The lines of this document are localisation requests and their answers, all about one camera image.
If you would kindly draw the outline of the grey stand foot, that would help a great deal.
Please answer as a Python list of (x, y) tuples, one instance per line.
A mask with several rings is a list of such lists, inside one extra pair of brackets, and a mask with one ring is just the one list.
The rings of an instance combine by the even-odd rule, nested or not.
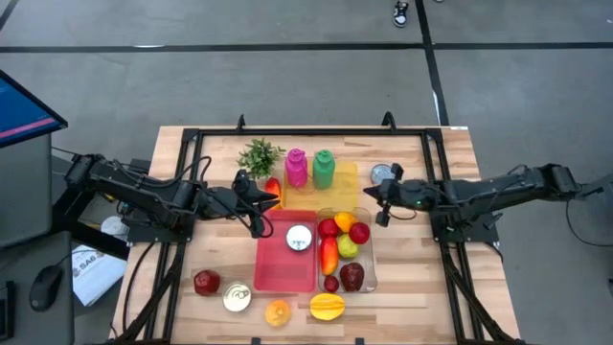
[(603, 195), (604, 200), (613, 203), (613, 172), (592, 182), (581, 184), (575, 199), (586, 199), (593, 195)]

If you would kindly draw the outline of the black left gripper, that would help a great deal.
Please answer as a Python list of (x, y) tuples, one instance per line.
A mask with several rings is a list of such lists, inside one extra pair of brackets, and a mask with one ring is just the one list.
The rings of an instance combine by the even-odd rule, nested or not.
[(262, 191), (246, 170), (239, 170), (230, 189), (213, 187), (210, 197), (226, 211), (225, 217), (238, 219), (254, 239), (262, 238), (264, 224), (261, 213), (276, 209), (280, 201), (275, 194)]

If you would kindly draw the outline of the black computer mouse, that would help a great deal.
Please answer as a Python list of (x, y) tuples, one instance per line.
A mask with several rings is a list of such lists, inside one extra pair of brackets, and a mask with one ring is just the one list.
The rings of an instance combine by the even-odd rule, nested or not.
[(54, 304), (62, 276), (63, 270), (57, 264), (45, 266), (37, 273), (29, 293), (29, 303), (33, 311), (43, 312)]

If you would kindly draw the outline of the green water bottle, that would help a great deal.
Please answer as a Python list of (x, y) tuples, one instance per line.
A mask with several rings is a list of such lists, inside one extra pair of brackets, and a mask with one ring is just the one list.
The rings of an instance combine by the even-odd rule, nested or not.
[(329, 188), (333, 182), (335, 161), (327, 149), (319, 150), (312, 162), (313, 182), (318, 190)]

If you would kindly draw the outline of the orange yellow mango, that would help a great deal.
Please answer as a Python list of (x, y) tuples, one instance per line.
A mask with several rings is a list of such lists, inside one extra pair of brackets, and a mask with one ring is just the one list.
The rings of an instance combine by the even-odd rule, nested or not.
[(348, 212), (338, 212), (334, 215), (333, 220), (339, 231), (342, 233), (349, 233), (352, 226), (358, 222), (358, 219), (354, 214)]

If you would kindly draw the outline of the clear plastic container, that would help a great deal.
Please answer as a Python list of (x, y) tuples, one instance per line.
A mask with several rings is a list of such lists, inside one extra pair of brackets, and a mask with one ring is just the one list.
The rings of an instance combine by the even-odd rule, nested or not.
[[(318, 231), (318, 224), (322, 219), (333, 219), (334, 215), (338, 212), (348, 212), (348, 213), (354, 214), (355, 217), (358, 219), (358, 222), (364, 222), (368, 224), (370, 227), (370, 231), (371, 231), (372, 217), (371, 217), (370, 212), (364, 208), (354, 208), (351, 211), (337, 211), (332, 208), (321, 209), (317, 213), (317, 231)], [(349, 235), (349, 233), (342, 233), (339, 231), (339, 234), (336, 237), (336, 241), (338, 237), (344, 234)], [(317, 246), (317, 249), (318, 249), (318, 254), (317, 254), (318, 281), (317, 283), (318, 283), (319, 289), (321, 289), (323, 292), (327, 292), (324, 290), (324, 280), (326, 276), (322, 274), (321, 268), (320, 268), (320, 243), (321, 241), (322, 239), (320, 238), (318, 240), (318, 246)], [(339, 276), (341, 267), (343, 265), (347, 265), (350, 263), (359, 263), (363, 266), (365, 270), (364, 282), (363, 282), (362, 288), (359, 291), (347, 292), (344, 290), (343, 285), (341, 283), (341, 278)], [(336, 268), (332, 276), (335, 276), (340, 283), (339, 289), (335, 293), (358, 293), (358, 292), (366, 293), (366, 292), (373, 292), (376, 289), (377, 278), (375, 275), (375, 256), (374, 256), (374, 250), (373, 250), (372, 232), (371, 232), (369, 240), (365, 244), (359, 245), (359, 254), (355, 258), (345, 259), (339, 255), (338, 267)]]

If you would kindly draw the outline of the yellow-green round fruit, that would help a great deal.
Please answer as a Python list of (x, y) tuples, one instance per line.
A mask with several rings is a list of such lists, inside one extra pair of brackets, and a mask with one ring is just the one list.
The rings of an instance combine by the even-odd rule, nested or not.
[(337, 238), (339, 255), (345, 259), (355, 258), (359, 254), (359, 245), (354, 243), (348, 234)]

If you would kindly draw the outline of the black keyboard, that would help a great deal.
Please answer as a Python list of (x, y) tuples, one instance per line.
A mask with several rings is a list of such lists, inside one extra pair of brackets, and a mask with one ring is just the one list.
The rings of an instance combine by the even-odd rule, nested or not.
[(0, 342), (11, 339), (14, 334), (15, 283), (0, 283)]

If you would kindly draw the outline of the white printed paper sheet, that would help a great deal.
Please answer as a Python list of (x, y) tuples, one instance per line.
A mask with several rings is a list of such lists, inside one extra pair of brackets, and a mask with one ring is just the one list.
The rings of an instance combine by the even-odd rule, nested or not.
[(86, 245), (72, 251), (73, 292), (85, 307), (94, 305), (124, 277), (126, 261)]

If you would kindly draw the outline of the red orange mango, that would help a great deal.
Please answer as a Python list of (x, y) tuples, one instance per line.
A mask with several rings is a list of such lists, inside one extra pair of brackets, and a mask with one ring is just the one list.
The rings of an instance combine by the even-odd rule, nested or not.
[(275, 178), (270, 177), (264, 184), (264, 189), (267, 193), (275, 195), (278, 204), (274, 206), (274, 209), (282, 209), (281, 204), (281, 196), (282, 196), (282, 185), (281, 182)]
[(332, 275), (339, 263), (339, 252), (336, 238), (326, 237), (320, 243), (320, 268), (325, 276)]

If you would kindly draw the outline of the yellow translucent plastic tray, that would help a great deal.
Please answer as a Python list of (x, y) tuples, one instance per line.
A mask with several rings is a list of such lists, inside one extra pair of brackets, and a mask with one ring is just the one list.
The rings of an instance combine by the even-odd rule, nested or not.
[(304, 187), (294, 188), (284, 175), (281, 206), (287, 210), (337, 209), (351, 211), (358, 203), (358, 168), (354, 162), (335, 162), (332, 184), (325, 190), (316, 189), (312, 181), (312, 158), (308, 158), (308, 179)]

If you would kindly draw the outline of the dark red apple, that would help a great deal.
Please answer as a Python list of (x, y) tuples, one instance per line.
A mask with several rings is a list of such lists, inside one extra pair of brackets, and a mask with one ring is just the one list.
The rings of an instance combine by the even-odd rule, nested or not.
[(201, 296), (216, 294), (221, 283), (221, 277), (213, 270), (205, 269), (193, 277), (194, 292)]

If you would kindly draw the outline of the pink water bottle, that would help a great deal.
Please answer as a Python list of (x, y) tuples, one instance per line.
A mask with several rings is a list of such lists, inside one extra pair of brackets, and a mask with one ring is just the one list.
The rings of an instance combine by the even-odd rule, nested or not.
[(316, 189), (308, 186), (309, 174), (306, 153), (301, 149), (291, 149), (284, 161), (287, 183), (301, 194), (313, 194)]

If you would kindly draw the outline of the small green potted plant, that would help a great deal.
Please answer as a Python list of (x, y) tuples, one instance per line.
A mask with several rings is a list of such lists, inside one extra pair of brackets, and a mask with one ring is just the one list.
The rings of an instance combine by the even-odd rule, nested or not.
[(245, 169), (255, 179), (268, 178), (272, 175), (275, 165), (285, 154), (285, 149), (274, 146), (264, 138), (254, 138), (245, 149), (239, 153), (238, 166)]

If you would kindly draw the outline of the wrinkled maroon fruit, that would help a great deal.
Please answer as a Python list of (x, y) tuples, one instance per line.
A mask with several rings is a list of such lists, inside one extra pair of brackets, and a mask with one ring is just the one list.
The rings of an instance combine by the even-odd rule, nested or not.
[(359, 291), (364, 282), (365, 270), (359, 263), (345, 264), (341, 267), (339, 276), (345, 291)]

